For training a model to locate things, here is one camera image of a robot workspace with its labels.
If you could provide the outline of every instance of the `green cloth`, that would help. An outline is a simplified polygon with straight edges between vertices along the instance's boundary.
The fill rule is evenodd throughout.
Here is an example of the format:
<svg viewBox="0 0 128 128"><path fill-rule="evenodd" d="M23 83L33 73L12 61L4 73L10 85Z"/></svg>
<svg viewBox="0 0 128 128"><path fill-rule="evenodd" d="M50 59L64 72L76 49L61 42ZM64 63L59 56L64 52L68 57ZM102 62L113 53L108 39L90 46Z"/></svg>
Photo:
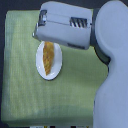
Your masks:
<svg viewBox="0 0 128 128"><path fill-rule="evenodd" d="M9 11L5 23L2 121L10 126L92 125L93 102L107 67L89 50L60 46L63 65L52 81L36 69L32 38L39 11Z"/></svg>

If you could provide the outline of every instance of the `food item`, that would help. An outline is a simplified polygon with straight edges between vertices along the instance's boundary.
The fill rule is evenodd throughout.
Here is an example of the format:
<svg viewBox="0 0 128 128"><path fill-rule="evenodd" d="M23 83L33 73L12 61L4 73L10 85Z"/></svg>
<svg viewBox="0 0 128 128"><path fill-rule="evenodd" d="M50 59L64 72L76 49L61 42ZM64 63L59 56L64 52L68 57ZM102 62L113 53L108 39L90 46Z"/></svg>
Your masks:
<svg viewBox="0 0 128 128"><path fill-rule="evenodd" d="M46 75L51 71L52 63L54 59L54 44L51 42L45 42L43 48L43 63Z"/></svg>

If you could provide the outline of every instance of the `white plate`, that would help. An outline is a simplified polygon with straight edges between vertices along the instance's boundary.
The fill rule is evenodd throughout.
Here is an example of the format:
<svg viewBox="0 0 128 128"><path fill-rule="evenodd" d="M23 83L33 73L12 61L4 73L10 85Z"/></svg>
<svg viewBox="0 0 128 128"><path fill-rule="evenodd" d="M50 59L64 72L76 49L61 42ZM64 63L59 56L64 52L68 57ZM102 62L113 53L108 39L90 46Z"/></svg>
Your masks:
<svg viewBox="0 0 128 128"><path fill-rule="evenodd" d="M60 72L62 66L62 52L58 44L54 43L54 60L51 68L51 72L46 76L44 64L43 64L43 48L44 41L39 45L36 53L36 67L39 74L46 80L54 79Z"/></svg>

